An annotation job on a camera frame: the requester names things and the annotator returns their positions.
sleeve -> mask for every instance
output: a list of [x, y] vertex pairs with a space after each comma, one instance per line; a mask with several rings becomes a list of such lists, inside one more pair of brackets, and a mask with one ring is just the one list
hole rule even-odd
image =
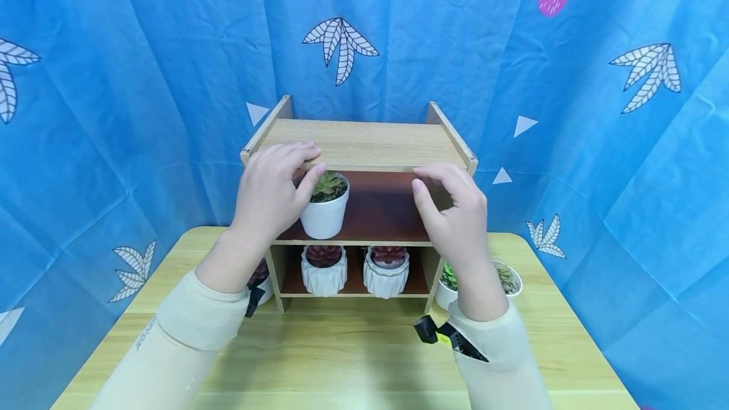
[[511, 301], [506, 313], [490, 322], [467, 318], [458, 301], [448, 311], [448, 323], [489, 359], [486, 363], [454, 352], [472, 410], [552, 409], [527, 331]]
[[101, 389], [91, 410], [183, 410], [218, 353], [238, 333], [249, 291], [222, 294], [191, 271], [159, 307]]

small potted plant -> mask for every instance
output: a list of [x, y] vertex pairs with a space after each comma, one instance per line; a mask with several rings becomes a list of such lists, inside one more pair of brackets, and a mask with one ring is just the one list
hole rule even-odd
[[264, 291], [263, 296], [258, 300], [258, 306], [262, 306], [263, 303], [271, 299], [273, 296], [273, 284], [271, 282], [270, 273], [268, 272], [268, 263], [266, 259], [262, 258], [261, 262], [258, 263], [258, 267], [253, 271], [253, 276], [248, 281], [249, 289], [259, 287]]
[[[514, 269], [500, 261], [493, 260], [494, 266], [499, 273], [499, 280], [502, 282], [504, 293], [509, 299], [518, 296], [524, 284], [521, 276]], [[448, 310], [448, 306], [458, 298], [458, 281], [456, 274], [448, 263], [443, 266], [443, 272], [440, 275], [438, 289], [435, 291], [435, 302], [443, 309]]]
[[342, 230], [347, 200], [349, 181], [337, 172], [325, 171], [301, 214], [304, 232], [314, 239], [335, 237]]
[[339, 245], [307, 245], [301, 253], [301, 275], [315, 296], [339, 293], [347, 282], [347, 253]]
[[390, 299], [402, 293], [408, 281], [409, 253], [405, 247], [366, 248], [364, 285], [374, 296]]

succulent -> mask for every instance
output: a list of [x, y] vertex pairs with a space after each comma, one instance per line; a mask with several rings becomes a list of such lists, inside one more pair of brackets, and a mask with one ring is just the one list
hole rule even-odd
[[440, 275], [440, 281], [443, 285], [453, 291], [458, 291], [458, 281], [456, 280], [456, 273], [452, 270], [451, 265], [448, 263], [443, 266], [443, 273]]
[[317, 268], [334, 266], [341, 257], [342, 248], [338, 245], [311, 245], [306, 249], [306, 259]]
[[405, 247], [372, 247], [370, 255], [378, 266], [398, 267], [406, 260]]
[[494, 266], [497, 267], [499, 272], [499, 280], [502, 282], [504, 293], [507, 295], [513, 295], [519, 291], [519, 282], [514, 276], [511, 268], [504, 263], [497, 263], [494, 261]]
[[258, 263], [258, 267], [256, 268], [256, 270], [253, 271], [253, 276], [251, 276], [248, 284], [258, 285], [260, 284], [260, 282], [263, 282], [266, 279], [268, 279], [268, 265], [266, 263], [266, 259], [262, 258], [261, 262]]
[[336, 189], [336, 186], [341, 183], [341, 179], [338, 174], [331, 171], [324, 171], [321, 178], [317, 181], [315, 191], [313, 195], [325, 194], [329, 195]]

wooden table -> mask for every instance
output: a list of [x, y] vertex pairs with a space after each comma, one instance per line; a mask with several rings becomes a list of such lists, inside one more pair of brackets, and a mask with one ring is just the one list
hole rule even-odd
[[[184, 234], [53, 409], [86, 409], [169, 291], [223, 228]], [[519, 236], [490, 233], [494, 257], [522, 276], [516, 300], [557, 410], [637, 410], [560, 291]], [[194, 409], [469, 409], [452, 352], [422, 344], [411, 299], [298, 299], [261, 306], [220, 354]], [[433, 306], [440, 323], [445, 311]]]

white triangle pattern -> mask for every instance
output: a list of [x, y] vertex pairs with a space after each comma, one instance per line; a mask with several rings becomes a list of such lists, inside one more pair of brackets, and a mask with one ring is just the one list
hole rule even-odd
[[511, 176], [509, 176], [506, 170], [504, 170], [504, 168], [502, 167], [502, 169], [499, 170], [497, 176], [494, 178], [494, 181], [493, 183], [491, 183], [491, 185], [506, 184], [510, 182], [513, 182]]
[[5, 311], [0, 314], [0, 347], [2, 347], [3, 342], [5, 342], [5, 339], [8, 338], [8, 335], [10, 335], [10, 332], [18, 323], [20, 315], [23, 314], [24, 310], [24, 307], [19, 307], [18, 309]]
[[535, 121], [526, 116], [519, 116], [516, 119], [516, 128], [514, 128], [514, 138], [526, 132], [529, 128], [537, 125], [539, 121]]
[[246, 102], [246, 106], [248, 107], [248, 115], [251, 117], [251, 123], [253, 123], [254, 127], [257, 126], [265, 114], [268, 113], [268, 108], [258, 106], [257, 104]]

